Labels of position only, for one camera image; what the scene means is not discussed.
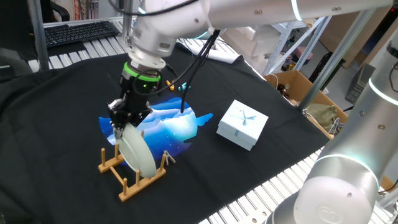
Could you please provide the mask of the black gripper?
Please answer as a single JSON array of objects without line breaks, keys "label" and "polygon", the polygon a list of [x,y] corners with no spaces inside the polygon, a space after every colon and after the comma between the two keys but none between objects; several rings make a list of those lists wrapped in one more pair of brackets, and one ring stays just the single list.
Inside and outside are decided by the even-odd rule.
[{"label": "black gripper", "polygon": [[111,126],[116,139],[122,137],[127,123],[139,126],[152,113],[152,109],[146,106],[149,97],[145,94],[156,91],[159,83],[160,77],[121,77],[122,92],[120,98],[107,103]]}]

